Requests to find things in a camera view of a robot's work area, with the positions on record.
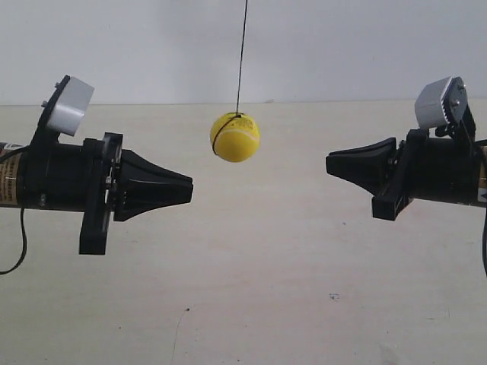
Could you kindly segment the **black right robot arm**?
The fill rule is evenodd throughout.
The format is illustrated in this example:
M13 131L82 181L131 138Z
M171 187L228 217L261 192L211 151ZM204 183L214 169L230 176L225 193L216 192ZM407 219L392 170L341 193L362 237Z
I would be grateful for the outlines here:
M486 207L482 151L428 132L409 131L406 139L389 137L364 147L326 156L329 175L353 183L372 195L374 218L394 221L413 200Z

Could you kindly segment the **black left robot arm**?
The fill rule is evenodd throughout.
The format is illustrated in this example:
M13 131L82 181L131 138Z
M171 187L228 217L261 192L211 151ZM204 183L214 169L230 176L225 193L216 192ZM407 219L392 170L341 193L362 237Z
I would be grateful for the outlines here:
M24 150L1 145L14 156L1 165L1 205L48 211L81 212L81 255L106 252L111 221L191 201L193 180L159 167L124 149L123 135L63 144L38 141Z

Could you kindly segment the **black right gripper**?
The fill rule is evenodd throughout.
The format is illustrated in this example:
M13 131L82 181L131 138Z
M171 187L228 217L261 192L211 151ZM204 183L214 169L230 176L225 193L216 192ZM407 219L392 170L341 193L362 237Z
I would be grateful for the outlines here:
M372 216L382 220L395 220L399 213L410 203L406 186L407 173L411 163L418 157L429 132L423 129L411 129L406 140L399 144L399 156L395 158L395 168L389 165L372 166L359 164L326 165L329 175L357 185L372 195ZM330 152L327 163L356 160L359 163L384 163L396 151L396 139L383 141L359 148L349 148Z

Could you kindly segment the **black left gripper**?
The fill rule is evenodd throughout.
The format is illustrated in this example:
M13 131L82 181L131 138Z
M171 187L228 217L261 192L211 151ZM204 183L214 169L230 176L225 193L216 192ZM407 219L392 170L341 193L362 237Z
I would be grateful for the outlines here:
M115 171L120 162L119 181L137 181L119 188L113 219L127 221L147 211L191 202L193 179L160 167L132 150L123 149L123 135L106 132L94 140L94 158L88 180L86 205L79 237L79 255L105 255Z

